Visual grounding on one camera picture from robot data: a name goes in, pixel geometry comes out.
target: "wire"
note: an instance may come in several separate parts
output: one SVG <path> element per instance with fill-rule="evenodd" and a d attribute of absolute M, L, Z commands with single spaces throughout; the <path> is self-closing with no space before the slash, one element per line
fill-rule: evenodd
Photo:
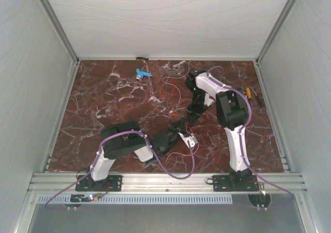
<path fill-rule="evenodd" d="M 140 135 L 141 137 L 145 137 L 145 135 L 143 133 L 141 133 L 140 131 L 135 131 L 135 130 L 132 130 L 132 131 L 124 131 L 124 132 L 120 132 L 120 133 L 117 133 L 115 135 L 112 135 L 110 137 L 107 137 L 106 139 L 104 139 L 100 144 L 99 144 L 99 150 L 97 152 L 97 156 L 95 157 L 89 171 L 83 176 L 81 177 L 80 179 L 76 180 L 75 182 L 73 182 L 72 184 L 70 184 L 69 186 L 67 186 L 66 188 L 62 189 L 61 191 L 59 191 L 58 193 L 56 193 L 54 196 L 52 196 L 45 204 L 45 208 L 46 209 L 53 209 L 53 210 L 70 210 L 70 209 L 65 209 L 65 208 L 62 208 L 62 207 L 49 207 L 49 203 L 54 199 L 56 198 L 58 195 L 60 195 L 61 193 L 65 192 L 66 190 L 70 189 L 71 187 L 73 187 L 74 185 L 77 185 L 79 184 L 79 182 L 81 182 L 82 180 L 84 180 L 87 176 L 90 175 L 90 173 L 94 170 L 95 166 L 97 165 L 97 162 L 99 160 L 99 157 L 102 155 L 102 152 L 103 152 L 103 145 L 115 138 L 115 137 L 118 137 L 118 136 L 122 136 L 122 135 L 127 135 L 127 134 L 138 134 Z"/>
<path fill-rule="evenodd" d="M 82 172 L 82 171 L 86 171 L 88 168 L 89 168 L 89 166 L 88 166 L 88 167 L 84 167 L 83 169 L 79 170 L 79 171 L 76 173 L 76 180 L 78 179 L 78 174 L 79 174 L 80 172 Z"/>
<path fill-rule="evenodd" d="M 194 155 L 193 155 L 193 152 L 192 152 L 192 148 L 191 148 L 191 146 L 190 146 L 190 144 L 189 144 L 189 141 L 188 141 L 188 145 L 189 145 L 189 148 L 190 148 L 190 153 L 191 153 L 191 156 L 192 156 L 192 164 L 193 164 L 193 165 L 192 165 L 192 170 L 191 170 L 190 173 L 189 173 L 187 176 L 185 176 L 185 177 L 176 177 L 176 176 L 172 175 L 171 173 L 169 173 L 169 171 L 166 170 L 166 169 L 164 168 L 164 166 L 162 165 L 162 163 L 161 163 L 159 157 L 157 156 L 157 154 L 155 153 L 155 151 L 152 149 L 152 145 L 151 145 L 150 142 L 148 141 L 148 139 L 147 139 L 147 135 L 144 135 L 142 132 L 140 132 L 140 131 L 136 131 L 136 130 L 132 130 L 132 131 L 124 131 L 124 132 L 120 132 L 120 133 L 114 134 L 114 135 L 112 135 L 112 136 L 107 137 L 106 139 L 104 139 L 104 140 L 99 144 L 99 150 L 98 150 L 98 152 L 97 152 L 97 156 L 95 157 L 95 159 L 94 159 L 92 165 L 90 166 L 89 171 L 88 171 L 83 177 L 81 177 L 80 179 L 78 179 L 78 180 L 76 180 L 75 182 L 71 183 L 69 186 L 67 186 L 66 188 L 62 189 L 62 190 L 59 191 L 58 193 L 56 193 L 54 196 L 52 196 L 52 197 L 46 202 L 46 204 L 45 204 L 45 208 L 46 208 L 46 209 L 53 209 L 53 210 L 70 210 L 70 208 L 49 207 L 49 203 L 50 203 L 54 198 L 56 198 L 58 195 L 60 195 L 61 193 L 65 192 L 66 190 L 70 189 L 70 188 L 73 187 L 74 185 L 79 184 L 79 182 L 81 182 L 81 181 L 84 180 L 87 176 L 90 175 L 90 173 L 94 170 L 94 168 L 95 168 L 95 166 L 96 166 L 96 164 L 97 164 L 97 162 L 98 162 L 98 160 L 99 160 L 99 157 L 102 155 L 102 152 L 103 152 L 103 145 L 104 145 L 107 141 L 109 141 L 109 140 L 111 140 L 111 139 L 113 139 L 113 138 L 115 138 L 115 137 L 122 136 L 122 135 L 127 135 L 127 134 L 138 134 L 139 136 L 143 137 L 144 140 L 145 140 L 145 142 L 146 142 L 146 144 L 147 144 L 147 146 L 149 146 L 149 149 L 152 151 L 152 153 L 154 154 L 156 160 L 157 160 L 158 163 L 160 164 L 161 168 L 162 168 L 162 169 L 163 169 L 163 170 L 164 170 L 169 176 L 171 176 L 171 177 L 173 177 L 173 178 L 175 178 L 175 179 L 184 180 L 184 179 L 187 179 L 188 177 L 190 177 L 190 176 L 193 174 L 194 169 L 195 169 L 195 161 L 194 161 Z"/>
<path fill-rule="evenodd" d="M 182 99 L 182 95 L 181 95 L 181 93 L 180 93 L 180 90 L 179 90 L 179 88 L 177 87 L 177 86 L 175 86 L 175 85 L 173 85 L 170 81 L 168 82 L 168 80 L 167 81 L 164 81 L 164 79 L 166 79 L 166 78 L 168 78 L 168 79 L 181 79 L 181 78 L 184 78 L 184 77 L 186 77 L 186 75 L 188 75 L 188 73 L 190 72 L 190 69 L 191 69 L 191 67 L 190 67 L 190 63 L 187 63 L 188 64 L 188 71 L 187 71 L 187 73 L 186 74 L 184 74 L 183 76 L 181 76 L 181 77 L 170 77 L 170 76 L 167 76 L 167 77 L 163 77 L 162 78 L 162 82 L 163 83 L 165 83 L 165 84 L 169 84 L 169 85 L 172 85 L 174 88 L 176 88 L 177 90 L 178 90 L 178 92 L 179 92 L 179 100 L 178 100 L 178 103 L 177 103 L 177 105 L 176 105 L 176 107 L 175 107 L 175 109 L 177 110 L 178 108 L 178 105 L 180 104 L 180 100 Z"/>
<path fill-rule="evenodd" d="M 198 151 L 199 149 L 199 143 L 198 143 L 198 147 L 197 149 L 195 150 L 195 152 L 193 153 L 193 155 L 195 155 L 195 153 Z M 167 159 L 165 159 L 165 162 L 168 161 L 169 157 L 172 155 L 172 154 L 179 154 L 181 156 L 191 156 L 190 154 L 182 154 L 182 153 L 178 153 L 178 152 L 172 152 L 171 154 L 168 155 Z"/>
<path fill-rule="evenodd" d="M 246 103 L 246 105 L 247 105 L 247 108 L 248 108 L 248 120 L 247 120 L 247 122 L 246 122 L 246 123 L 245 123 L 245 124 L 239 129 L 239 134 L 241 134 L 241 133 L 242 133 L 242 130 L 246 128 L 246 126 L 250 123 L 250 121 L 251 121 L 251 119 L 252 119 L 252 109 L 251 109 L 251 107 L 250 107 L 250 105 L 249 105 L 249 102 L 248 102 L 247 98 L 244 96 L 244 94 L 242 94 L 240 91 L 238 91 L 238 90 L 232 88 L 231 86 L 224 85 L 223 83 L 221 83 L 219 80 L 217 80 L 217 79 L 215 79 L 215 78 L 213 78 L 213 79 L 211 78 L 212 76 L 211 76 L 211 74 L 210 74 L 210 71 L 213 70 L 213 69 L 215 69 L 215 68 L 218 68 L 218 67 L 221 67 L 221 66 L 214 66 L 214 67 L 212 67 L 211 69 L 209 69 L 209 70 L 207 71 L 207 77 L 208 77 L 208 79 L 209 79 L 211 82 L 213 82 L 214 84 L 216 84 L 216 85 L 219 85 L 219 86 L 221 86 L 221 87 L 223 87 L 223 88 L 226 88 L 226 89 L 228 89 L 228 90 L 230 90 L 230 91 L 232 91 L 232 92 L 237 93 L 239 96 L 241 96 L 241 97 L 244 99 L 244 101 L 245 101 L 245 103 Z M 245 165 L 247 166 L 247 168 L 248 168 L 252 173 L 254 173 L 254 175 L 256 175 L 256 177 L 258 177 L 260 180 L 262 180 L 262 181 L 264 181 L 265 183 L 267 183 L 267 184 L 269 184 L 269 185 L 272 185 L 273 187 L 278 188 L 278 189 L 280 189 L 280 190 L 282 190 L 282 191 L 284 191 L 284 192 L 286 192 L 286 193 L 288 193 L 288 194 L 291 195 L 291 198 L 290 198 L 288 201 L 286 201 L 285 203 L 281 203 L 281 204 L 279 204 L 279 205 L 276 205 L 276 206 L 273 206 L 273 207 L 269 207 L 269 208 L 272 209 L 272 208 L 276 208 L 276 207 L 281 207 L 281 206 L 284 206 L 284 205 L 287 205 L 288 203 L 290 203 L 290 202 L 294 199 L 294 194 L 291 193 L 289 190 L 287 190 L 287 189 L 285 189 L 285 188 L 283 188 L 283 187 L 281 187 L 281 186 L 279 186 L 279 185 L 276 185 L 276 184 L 273 183 L 273 182 L 270 182 L 270 181 L 266 180 L 266 179 L 263 178 L 261 175 L 259 175 L 257 172 L 255 172 L 255 171 L 249 166 L 249 164 L 248 164 L 247 161 L 246 161 L 246 158 L 245 158 L 245 155 L 244 155 L 243 141 L 242 141 L 242 138 L 241 138 L 241 137 L 239 137 L 239 143 L 240 143 L 240 151 L 241 151 L 241 154 L 242 154 L 242 158 L 243 158 L 243 161 L 244 161 Z"/>
<path fill-rule="evenodd" d="M 102 198 L 104 195 L 106 195 L 108 192 L 109 192 L 109 189 L 110 189 L 110 183 L 109 182 L 107 182 L 107 190 L 106 190 L 106 192 L 104 193 L 104 194 L 102 194 L 101 195 L 101 197 L 99 197 L 99 198 Z"/>
<path fill-rule="evenodd" d="M 147 146 L 149 146 L 149 149 L 152 151 L 152 153 L 154 154 L 154 157 L 155 159 L 157 160 L 157 162 L 160 164 L 161 168 L 170 176 L 170 177 L 173 177 L 174 179 L 178 179 L 178 180 L 184 180 L 184 179 L 187 179 L 188 177 L 190 177 L 193 172 L 194 172 L 194 169 L 195 169 L 195 160 L 194 160 L 194 155 L 193 155 L 193 150 L 191 148 L 191 145 L 190 145 L 190 142 L 187 141 L 188 143 L 188 146 L 189 146 L 189 149 L 190 149 L 190 154 L 192 156 L 192 169 L 190 171 L 190 173 L 188 175 L 186 175 L 185 177 L 177 177 L 175 175 L 172 175 L 162 164 L 162 162 L 160 161 L 159 157 L 157 156 L 157 154 L 155 153 L 155 151 L 153 150 L 152 148 L 152 145 L 150 144 L 149 140 L 147 139 L 147 136 L 145 135 L 145 142 L 147 144 Z"/>

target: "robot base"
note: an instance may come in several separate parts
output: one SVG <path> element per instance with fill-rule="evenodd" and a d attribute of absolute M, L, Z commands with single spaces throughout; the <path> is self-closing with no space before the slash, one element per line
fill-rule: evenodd
<path fill-rule="evenodd" d="M 212 179 L 214 192 L 258 192 L 260 190 L 257 177 L 252 175 L 249 169 L 214 175 Z"/>
<path fill-rule="evenodd" d="M 94 181 L 91 175 L 83 179 L 79 184 L 76 185 L 75 190 L 77 192 L 120 192 L 122 190 L 122 176 L 121 175 L 108 175 L 107 178 L 101 181 Z"/>

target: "screwdriver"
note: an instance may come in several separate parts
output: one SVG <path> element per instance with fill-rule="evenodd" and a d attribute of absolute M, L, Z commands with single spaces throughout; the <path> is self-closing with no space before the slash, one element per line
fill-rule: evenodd
<path fill-rule="evenodd" d="M 246 88 L 246 93 L 247 93 L 248 101 L 250 102 L 250 105 L 253 107 L 252 94 L 250 93 L 249 88 Z"/>
<path fill-rule="evenodd" d="M 253 88 L 251 87 L 251 89 L 252 89 L 252 91 L 254 92 L 254 94 L 255 94 L 255 96 L 257 97 L 257 100 L 258 100 L 258 103 L 259 103 L 259 105 L 261 106 L 261 107 L 264 107 L 265 106 L 265 104 L 264 104 L 264 101 L 263 101 L 263 99 L 262 98 L 260 98 L 258 95 L 257 95 L 257 93 L 253 90 Z"/>

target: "gray floor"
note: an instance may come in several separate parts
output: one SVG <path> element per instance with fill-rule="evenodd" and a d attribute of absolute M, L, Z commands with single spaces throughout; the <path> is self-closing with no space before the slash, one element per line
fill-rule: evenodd
<path fill-rule="evenodd" d="M 285 195 L 273 195 L 274 205 Z M 267 212 L 247 207 L 246 195 L 233 205 L 84 205 L 79 211 L 48 210 L 38 205 L 30 233 L 207 233 L 304 232 L 296 202 Z"/>

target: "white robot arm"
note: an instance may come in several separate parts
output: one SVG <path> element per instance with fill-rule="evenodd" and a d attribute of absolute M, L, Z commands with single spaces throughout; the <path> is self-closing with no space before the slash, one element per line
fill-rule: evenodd
<path fill-rule="evenodd" d="M 180 140 L 184 140 L 186 144 L 187 141 L 190 141 L 192 143 L 191 147 L 194 147 L 196 143 L 194 142 L 195 136 L 186 132 L 186 123 L 193 126 L 207 107 L 212 104 L 209 98 L 211 96 L 216 101 L 218 122 L 225 128 L 228 137 L 231 173 L 236 176 L 236 179 L 240 180 L 243 175 L 251 175 L 243 160 L 245 158 L 249 165 L 246 154 L 245 130 L 242 129 L 239 133 L 239 129 L 246 123 L 248 117 L 247 105 L 240 96 L 227 89 L 229 86 L 214 81 L 216 79 L 207 77 L 204 70 L 189 73 L 185 85 L 193 92 L 193 99 L 192 104 L 187 107 L 187 118 L 182 118 L 173 123 L 169 128 L 169 133 L 157 135 L 151 140 L 151 144 L 157 155 L 167 154 Z M 132 121 L 106 127 L 101 131 L 101 138 L 104 140 L 111 135 L 129 130 L 140 130 L 138 123 Z M 240 148 L 240 138 L 243 143 L 244 156 Z M 91 173 L 94 181 L 105 179 L 114 161 L 132 152 L 138 156 L 140 161 L 145 163 L 154 159 L 150 146 L 147 146 L 143 137 L 139 135 L 116 137 L 106 142 L 102 150 L 102 156 L 100 156 Z"/>
<path fill-rule="evenodd" d="M 215 79 L 214 77 L 207 77 L 207 73 L 203 72 L 199 74 L 195 78 L 195 83 L 199 89 L 202 89 L 206 93 L 208 93 L 213 99 L 216 100 L 216 95 L 220 92 L 225 93 L 229 91 L 229 89 L 224 88 L 224 86 L 216 85 L 215 82 L 212 82 L 211 79 Z M 242 133 L 239 133 L 239 129 L 242 125 L 235 127 L 233 130 L 226 127 L 225 132 L 228 137 L 229 142 L 229 150 L 230 150 L 230 167 L 235 171 L 243 171 L 247 169 L 246 164 L 243 161 L 239 137 L 242 139 L 243 147 L 244 147 L 244 158 L 249 164 L 249 160 L 246 154 L 246 144 L 245 144 L 245 129 L 242 129 Z"/>

